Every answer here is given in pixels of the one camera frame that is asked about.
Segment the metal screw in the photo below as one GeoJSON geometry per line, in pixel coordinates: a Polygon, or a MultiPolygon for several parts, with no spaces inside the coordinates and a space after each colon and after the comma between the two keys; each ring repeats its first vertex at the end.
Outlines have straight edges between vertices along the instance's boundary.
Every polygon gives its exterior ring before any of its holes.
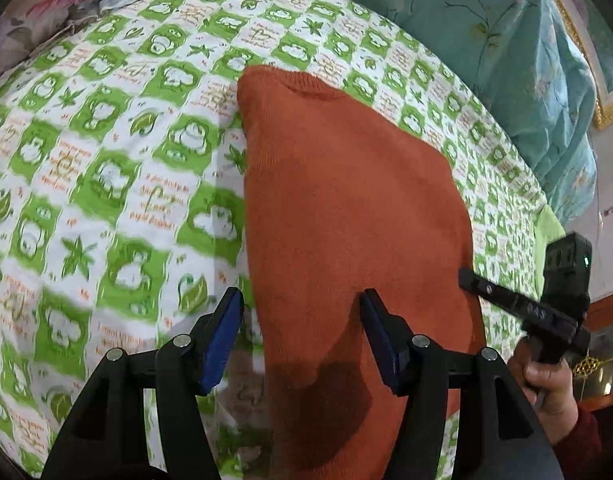
{"type": "Polygon", "coordinates": [[[117,361],[124,355],[124,351],[122,348],[112,348],[107,352],[106,358],[109,361],[117,361]]]}
{"type": "Polygon", "coordinates": [[[427,346],[431,344],[429,338],[422,334],[414,335],[413,339],[411,339],[411,343],[419,348],[427,348],[427,346]]]}
{"type": "Polygon", "coordinates": [[[489,347],[482,348],[480,354],[482,354],[482,357],[487,361],[495,361],[498,358],[498,352],[489,347]]]}
{"type": "Polygon", "coordinates": [[[190,335],[189,334],[180,334],[173,338],[173,344],[178,348],[184,348],[185,346],[189,346],[190,344],[190,335]]]}

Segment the bed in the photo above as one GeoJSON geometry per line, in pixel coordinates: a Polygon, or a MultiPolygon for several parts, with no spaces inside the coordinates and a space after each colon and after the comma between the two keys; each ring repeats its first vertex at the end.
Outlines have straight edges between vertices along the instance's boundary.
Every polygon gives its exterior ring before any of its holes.
{"type": "Polygon", "coordinates": [[[566,223],[591,203],[596,82],[554,0],[354,0],[422,41],[493,114],[566,223]]]}
{"type": "MultiPolygon", "coordinates": [[[[442,152],[472,221],[474,268],[539,296],[562,227],[469,87],[423,43],[352,0],[114,0],[0,78],[0,446],[38,476],[104,353],[157,348],[228,286],[245,324],[198,400],[223,478],[268,478],[263,334],[248,279],[247,64],[310,72],[442,152]]],[[[504,358],[519,324],[482,302],[504,358]]],[[[149,455],[163,467],[145,395],[149,455]]],[[[438,478],[449,478],[458,419],[438,478]]]]}

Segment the finger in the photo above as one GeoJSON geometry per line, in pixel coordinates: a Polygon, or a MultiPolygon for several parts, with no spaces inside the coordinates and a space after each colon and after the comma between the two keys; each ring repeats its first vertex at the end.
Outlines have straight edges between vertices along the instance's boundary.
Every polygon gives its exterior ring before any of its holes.
{"type": "Polygon", "coordinates": [[[509,368],[511,375],[513,375],[513,378],[518,381],[518,384],[520,386],[523,386],[526,383],[526,380],[524,378],[524,367],[525,364],[520,362],[520,360],[517,359],[515,356],[511,357],[507,362],[507,368],[509,368]]]}
{"type": "Polygon", "coordinates": [[[561,361],[557,365],[530,362],[524,368],[524,378],[528,383],[549,392],[568,390],[571,387],[571,370],[561,361]]]}
{"type": "Polygon", "coordinates": [[[516,358],[522,367],[525,367],[531,361],[531,347],[529,346],[528,339],[523,337],[518,341],[518,344],[513,351],[513,357],[516,358]]]}
{"type": "Polygon", "coordinates": [[[522,388],[522,393],[527,398],[527,400],[529,401],[530,404],[535,404],[536,400],[538,400],[538,394],[536,392],[534,392],[530,388],[524,388],[523,387],[522,388]]]}

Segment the floor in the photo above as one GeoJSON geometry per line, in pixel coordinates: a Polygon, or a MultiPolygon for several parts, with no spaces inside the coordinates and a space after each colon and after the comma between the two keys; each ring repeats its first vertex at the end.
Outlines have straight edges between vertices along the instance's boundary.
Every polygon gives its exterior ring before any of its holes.
{"type": "Polygon", "coordinates": [[[590,140],[598,165],[597,192],[586,213],[565,228],[593,244],[589,294],[596,301],[613,294],[613,124],[590,131],[590,140]]]}

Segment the knit fabric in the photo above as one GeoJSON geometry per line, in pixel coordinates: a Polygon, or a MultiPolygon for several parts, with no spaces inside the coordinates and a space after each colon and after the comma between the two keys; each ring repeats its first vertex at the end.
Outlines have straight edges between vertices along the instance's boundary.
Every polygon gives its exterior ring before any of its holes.
{"type": "Polygon", "coordinates": [[[415,333],[480,349],[479,302],[458,287],[469,215],[441,153],[317,78],[247,68],[237,98],[276,473],[381,479],[405,399],[382,384],[357,297],[374,287],[415,333]]]}

